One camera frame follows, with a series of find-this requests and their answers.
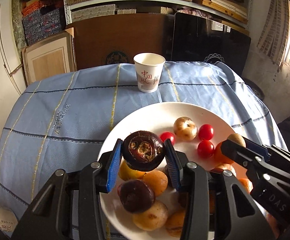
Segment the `dark purple water chestnut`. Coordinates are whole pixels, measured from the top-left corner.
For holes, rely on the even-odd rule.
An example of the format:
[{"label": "dark purple water chestnut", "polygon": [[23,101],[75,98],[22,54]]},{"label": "dark purple water chestnut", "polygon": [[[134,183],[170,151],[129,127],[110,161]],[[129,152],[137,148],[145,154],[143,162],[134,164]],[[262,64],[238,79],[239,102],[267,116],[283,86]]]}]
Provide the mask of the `dark purple water chestnut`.
[{"label": "dark purple water chestnut", "polygon": [[131,169],[152,171],[165,157],[163,141],[152,132],[134,132],[124,140],[123,157]]},{"label": "dark purple water chestnut", "polygon": [[155,202],[153,190],[140,179],[130,179],[120,186],[119,199],[126,211],[142,213]]}]

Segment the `plaid tablecloth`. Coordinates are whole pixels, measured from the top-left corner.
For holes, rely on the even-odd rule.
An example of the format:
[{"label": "plaid tablecloth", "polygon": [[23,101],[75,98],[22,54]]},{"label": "plaid tablecloth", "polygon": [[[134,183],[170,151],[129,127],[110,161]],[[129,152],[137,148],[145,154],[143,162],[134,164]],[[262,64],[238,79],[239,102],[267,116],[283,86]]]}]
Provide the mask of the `plaid tablecloth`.
[{"label": "plaid tablecloth", "polygon": [[[166,62],[150,94],[138,90],[132,64],[84,69],[35,82],[15,103],[0,139],[0,204],[20,218],[55,170],[81,170],[119,121],[166,101],[205,107],[252,141],[286,148],[267,107],[222,63]],[[78,239],[77,194],[74,208]]]}]

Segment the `picture frame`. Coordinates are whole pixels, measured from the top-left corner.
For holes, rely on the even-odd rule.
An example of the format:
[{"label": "picture frame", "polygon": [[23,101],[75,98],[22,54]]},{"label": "picture frame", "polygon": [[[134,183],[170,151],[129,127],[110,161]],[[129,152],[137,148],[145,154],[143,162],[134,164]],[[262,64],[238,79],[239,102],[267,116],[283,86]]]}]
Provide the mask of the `picture frame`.
[{"label": "picture frame", "polygon": [[74,38],[68,31],[56,33],[22,51],[27,84],[76,71]]}]

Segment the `wheel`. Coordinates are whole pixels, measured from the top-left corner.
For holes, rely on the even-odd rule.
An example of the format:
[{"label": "wheel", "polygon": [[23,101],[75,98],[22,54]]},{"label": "wheel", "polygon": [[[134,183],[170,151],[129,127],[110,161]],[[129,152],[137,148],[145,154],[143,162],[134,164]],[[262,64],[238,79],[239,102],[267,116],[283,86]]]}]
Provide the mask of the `wheel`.
[{"label": "wheel", "polygon": [[247,86],[251,88],[251,90],[260,100],[263,101],[265,99],[265,95],[263,91],[258,87],[258,85],[256,85],[253,81],[250,81],[249,79],[244,79],[244,82]]}]

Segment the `black panel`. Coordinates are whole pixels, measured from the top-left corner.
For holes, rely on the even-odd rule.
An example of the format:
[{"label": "black panel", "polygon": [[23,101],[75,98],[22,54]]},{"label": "black panel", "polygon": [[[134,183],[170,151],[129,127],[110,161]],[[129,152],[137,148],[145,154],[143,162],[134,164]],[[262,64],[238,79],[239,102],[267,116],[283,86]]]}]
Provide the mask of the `black panel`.
[{"label": "black panel", "polygon": [[223,30],[213,30],[212,20],[189,15],[175,14],[172,61],[202,61],[212,54],[224,60],[211,58],[207,62],[223,61],[241,75],[248,55],[250,37],[223,25]]}]

